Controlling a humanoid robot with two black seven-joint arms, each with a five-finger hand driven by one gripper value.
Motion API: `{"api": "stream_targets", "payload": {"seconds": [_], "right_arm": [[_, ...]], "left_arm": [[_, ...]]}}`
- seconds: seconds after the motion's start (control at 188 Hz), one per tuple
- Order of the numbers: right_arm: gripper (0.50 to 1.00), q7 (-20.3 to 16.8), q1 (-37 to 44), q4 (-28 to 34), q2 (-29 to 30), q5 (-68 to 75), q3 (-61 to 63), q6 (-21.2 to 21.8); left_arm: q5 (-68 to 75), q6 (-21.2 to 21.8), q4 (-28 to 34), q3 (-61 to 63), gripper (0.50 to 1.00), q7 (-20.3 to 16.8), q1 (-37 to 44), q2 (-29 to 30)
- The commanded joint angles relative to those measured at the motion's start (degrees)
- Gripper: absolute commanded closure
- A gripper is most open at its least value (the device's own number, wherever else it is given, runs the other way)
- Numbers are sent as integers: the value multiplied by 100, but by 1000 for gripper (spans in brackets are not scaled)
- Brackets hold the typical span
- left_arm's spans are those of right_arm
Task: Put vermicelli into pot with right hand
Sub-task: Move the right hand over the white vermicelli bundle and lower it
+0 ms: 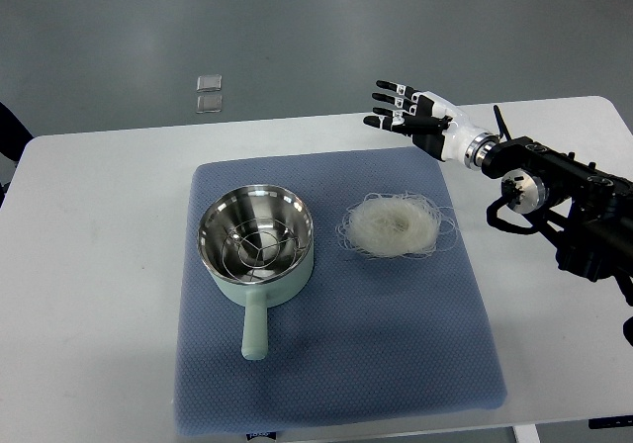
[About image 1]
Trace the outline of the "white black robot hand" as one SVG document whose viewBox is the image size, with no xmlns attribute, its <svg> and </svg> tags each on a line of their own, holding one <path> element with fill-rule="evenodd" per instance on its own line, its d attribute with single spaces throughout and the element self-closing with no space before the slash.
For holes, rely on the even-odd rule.
<svg viewBox="0 0 633 443">
<path fill-rule="evenodd" d="M 363 119 L 367 126 L 407 136 L 436 160 L 479 169 L 499 136 L 476 126 L 459 107 L 430 92 L 378 80 L 372 98 L 380 105 Z"/>
</svg>

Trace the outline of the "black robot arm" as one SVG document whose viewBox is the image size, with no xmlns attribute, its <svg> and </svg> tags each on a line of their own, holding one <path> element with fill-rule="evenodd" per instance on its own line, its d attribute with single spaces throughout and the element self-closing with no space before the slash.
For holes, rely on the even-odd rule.
<svg viewBox="0 0 633 443">
<path fill-rule="evenodd" d="M 559 269 L 592 282 L 612 277 L 631 305 L 632 182 L 578 162 L 572 151 L 510 137 L 499 106 L 494 113 L 506 140 L 481 160 L 482 172 L 499 179 L 501 190 L 487 207 L 487 223 L 542 234 L 556 248 Z"/>
</svg>

